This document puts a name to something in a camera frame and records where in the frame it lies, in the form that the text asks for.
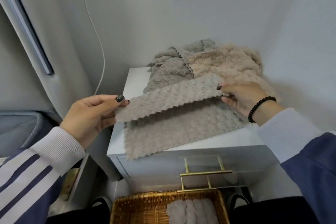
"beaded bracelet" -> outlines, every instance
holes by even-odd
[[[252,110],[250,111],[250,114],[249,114],[249,116],[248,116],[249,122],[251,122],[251,123],[255,123],[255,121],[252,120],[252,115],[254,114],[255,110],[257,110],[258,107],[259,107],[263,102],[266,102],[267,100],[273,100],[273,101],[275,101],[275,102],[277,101],[275,97],[270,97],[270,96],[265,97],[265,98],[263,98],[262,100],[260,100],[258,103],[256,103],[256,105],[255,105],[255,106],[252,108]]]

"person's right hand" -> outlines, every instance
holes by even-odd
[[[222,101],[248,117],[251,109],[268,95],[255,82],[239,81],[235,83],[221,83],[221,91],[228,93],[229,97],[222,97]],[[252,119],[259,125],[263,125],[284,108],[278,103],[268,100],[261,104],[254,112]]]

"power cord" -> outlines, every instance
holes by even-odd
[[[99,44],[100,44],[100,47],[101,47],[101,52],[102,52],[102,54],[103,54],[103,62],[104,62],[104,63],[103,63],[103,71],[102,71],[102,73],[101,73],[101,78],[100,78],[100,81],[99,81],[98,86],[97,86],[97,88],[96,88],[96,91],[94,92],[94,94],[96,95],[96,94],[97,94],[97,91],[98,91],[98,89],[99,89],[99,87],[100,87],[100,84],[102,83],[103,77],[104,77],[104,72],[105,72],[105,54],[104,54],[104,49],[103,49],[102,42],[100,41],[100,38],[99,38],[98,33],[97,33],[97,30],[96,30],[96,28],[95,28],[95,26],[94,26],[94,24],[93,24],[92,19],[91,19],[91,16],[90,16],[90,13],[89,13],[89,9],[87,8],[87,1],[84,0],[84,2],[85,2],[85,8],[86,8],[87,15],[89,16],[91,25],[92,25],[92,27],[93,27],[93,29],[94,29],[94,32],[96,33],[96,36],[97,36],[97,38],[98,38],[98,41],[99,41]]]

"fingernail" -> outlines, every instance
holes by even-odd
[[[120,95],[120,96],[117,96],[115,99],[118,103],[120,103],[121,101],[125,99],[125,97],[123,95]]]

